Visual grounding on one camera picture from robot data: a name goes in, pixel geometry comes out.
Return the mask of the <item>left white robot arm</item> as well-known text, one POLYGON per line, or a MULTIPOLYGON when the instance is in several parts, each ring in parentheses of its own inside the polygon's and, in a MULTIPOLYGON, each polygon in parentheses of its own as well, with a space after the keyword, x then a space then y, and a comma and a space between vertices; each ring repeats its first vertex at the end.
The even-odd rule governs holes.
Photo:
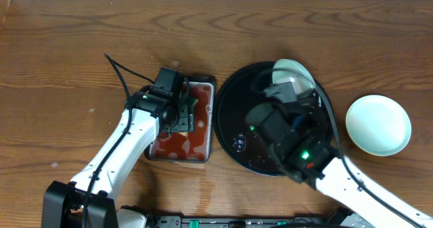
POLYGON ((96 156, 68 183, 53 181, 43 197, 42 227, 146 227, 135 207, 116 208, 126 178, 143 152, 164 132, 190 119, 189 93, 145 86, 127 95, 120 122, 96 156))

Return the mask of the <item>pale green plate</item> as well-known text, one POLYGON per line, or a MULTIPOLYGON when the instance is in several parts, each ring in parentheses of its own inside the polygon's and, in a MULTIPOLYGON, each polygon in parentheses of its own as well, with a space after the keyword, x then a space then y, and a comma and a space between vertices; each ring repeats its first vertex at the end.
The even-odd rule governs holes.
POLYGON ((399 153, 409 143, 412 132, 405 109, 383 95, 366 95, 353 102, 345 125, 352 142, 374 156, 399 153))
POLYGON ((273 66, 271 73, 272 84, 276 83, 279 79, 289 76, 298 77, 303 85, 309 90, 298 96, 298 101, 301 98, 308 97, 314 92, 316 83, 310 72, 299 62, 289 59, 277 60, 273 66))

